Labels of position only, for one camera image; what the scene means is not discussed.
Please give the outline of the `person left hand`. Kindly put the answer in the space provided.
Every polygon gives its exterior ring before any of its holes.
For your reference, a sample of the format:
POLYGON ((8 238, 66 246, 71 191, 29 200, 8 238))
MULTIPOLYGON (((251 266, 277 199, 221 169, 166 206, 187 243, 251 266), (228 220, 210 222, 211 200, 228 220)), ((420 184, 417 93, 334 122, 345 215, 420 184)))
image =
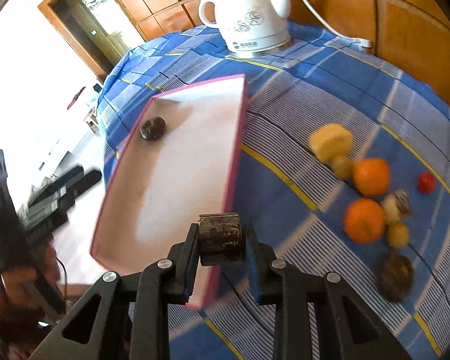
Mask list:
POLYGON ((36 276, 36 270, 27 266, 0 275, 0 354, 4 359, 28 359, 49 333, 39 325, 44 310, 23 287, 36 276))

